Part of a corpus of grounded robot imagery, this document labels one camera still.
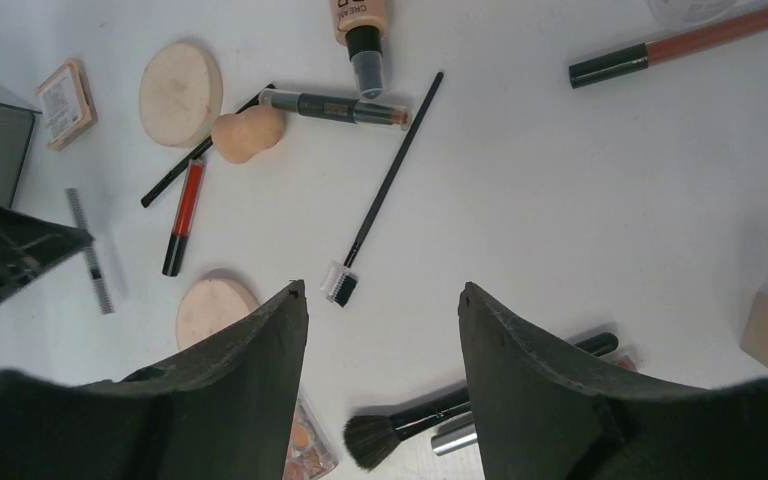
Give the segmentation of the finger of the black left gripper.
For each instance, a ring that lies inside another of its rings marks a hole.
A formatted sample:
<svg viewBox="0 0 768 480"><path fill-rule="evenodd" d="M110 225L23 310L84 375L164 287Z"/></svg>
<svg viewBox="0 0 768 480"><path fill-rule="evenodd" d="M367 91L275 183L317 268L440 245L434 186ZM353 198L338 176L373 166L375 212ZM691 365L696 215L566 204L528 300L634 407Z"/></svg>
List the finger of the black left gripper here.
<svg viewBox="0 0 768 480"><path fill-rule="evenodd" d="M84 229L0 206L0 304L92 242Z"/></svg>

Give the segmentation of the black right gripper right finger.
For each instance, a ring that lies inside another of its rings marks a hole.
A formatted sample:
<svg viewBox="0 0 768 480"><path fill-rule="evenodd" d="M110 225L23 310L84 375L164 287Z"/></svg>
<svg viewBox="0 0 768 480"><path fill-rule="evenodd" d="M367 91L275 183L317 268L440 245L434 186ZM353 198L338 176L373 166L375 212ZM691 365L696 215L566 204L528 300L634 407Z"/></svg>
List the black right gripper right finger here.
<svg viewBox="0 0 768 480"><path fill-rule="evenodd" d="M467 283L460 341L488 479L768 479L768 378L706 390L597 358Z"/></svg>

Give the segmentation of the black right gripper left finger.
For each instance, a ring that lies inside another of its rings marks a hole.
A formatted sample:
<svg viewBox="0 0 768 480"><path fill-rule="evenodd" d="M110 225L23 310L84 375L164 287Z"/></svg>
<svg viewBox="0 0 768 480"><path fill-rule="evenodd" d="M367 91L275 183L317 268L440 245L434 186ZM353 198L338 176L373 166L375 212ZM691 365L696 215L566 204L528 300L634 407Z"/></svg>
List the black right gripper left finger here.
<svg viewBox="0 0 768 480"><path fill-rule="evenodd" d="M0 370L0 479L281 478L308 324L295 280L118 382Z"/></svg>

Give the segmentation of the grey metallic stick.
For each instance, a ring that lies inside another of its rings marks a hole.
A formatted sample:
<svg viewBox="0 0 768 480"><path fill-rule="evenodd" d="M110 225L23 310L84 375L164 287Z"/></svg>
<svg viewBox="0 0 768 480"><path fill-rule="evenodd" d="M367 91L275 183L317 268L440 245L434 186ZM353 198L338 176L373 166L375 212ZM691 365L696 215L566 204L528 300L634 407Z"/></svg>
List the grey metallic stick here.
<svg viewBox="0 0 768 480"><path fill-rule="evenodd" d="M77 227L89 232L88 222L77 189L67 188L65 194ZM107 288L93 240L91 240L90 244L83 249L83 253L100 311L103 315L112 314L114 312L112 299Z"/></svg>

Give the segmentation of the thin black liner brush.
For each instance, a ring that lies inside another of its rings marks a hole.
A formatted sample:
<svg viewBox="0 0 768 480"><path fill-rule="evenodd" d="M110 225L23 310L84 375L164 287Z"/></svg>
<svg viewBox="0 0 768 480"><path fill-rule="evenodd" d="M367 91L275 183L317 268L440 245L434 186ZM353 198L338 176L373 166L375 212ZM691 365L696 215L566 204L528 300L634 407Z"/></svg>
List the thin black liner brush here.
<svg viewBox="0 0 768 480"><path fill-rule="evenodd" d="M191 160L200 158L214 145L211 135L208 135L196 147L194 147L185 157L180 160L172 169L170 169L161 180L156 183L140 200L143 208L148 208L181 174L183 174Z"/></svg>

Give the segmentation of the small square pink compact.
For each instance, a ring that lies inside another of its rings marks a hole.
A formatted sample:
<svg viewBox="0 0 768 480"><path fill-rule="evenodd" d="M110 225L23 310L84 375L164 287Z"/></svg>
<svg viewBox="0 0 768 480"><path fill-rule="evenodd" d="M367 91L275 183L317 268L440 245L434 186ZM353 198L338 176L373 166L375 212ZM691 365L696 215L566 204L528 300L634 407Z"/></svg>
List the small square pink compact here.
<svg viewBox="0 0 768 480"><path fill-rule="evenodd" d="M34 94L40 103L47 148L62 151L98 121L84 63L67 58Z"/></svg>

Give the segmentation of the red lip pencil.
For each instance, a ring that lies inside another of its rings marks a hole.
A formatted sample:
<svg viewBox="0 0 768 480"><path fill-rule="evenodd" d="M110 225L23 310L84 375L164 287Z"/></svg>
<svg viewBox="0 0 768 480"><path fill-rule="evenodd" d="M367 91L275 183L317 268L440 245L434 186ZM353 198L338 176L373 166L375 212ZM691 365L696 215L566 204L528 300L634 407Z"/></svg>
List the red lip pencil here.
<svg viewBox="0 0 768 480"><path fill-rule="evenodd" d="M204 159L197 158L189 163L162 268L164 276L176 277L181 270L204 171Z"/></svg>

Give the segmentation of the orange blender sponge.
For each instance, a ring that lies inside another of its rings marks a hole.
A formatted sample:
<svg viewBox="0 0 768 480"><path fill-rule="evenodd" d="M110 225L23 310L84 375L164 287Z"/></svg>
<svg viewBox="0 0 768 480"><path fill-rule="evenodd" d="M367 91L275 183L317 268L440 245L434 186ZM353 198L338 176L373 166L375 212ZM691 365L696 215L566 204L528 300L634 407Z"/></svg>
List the orange blender sponge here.
<svg viewBox="0 0 768 480"><path fill-rule="evenodd" d="M285 115L270 106L256 105L238 114L218 117L211 138L222 158L243 164L276 146L286 129Z"/></svg>

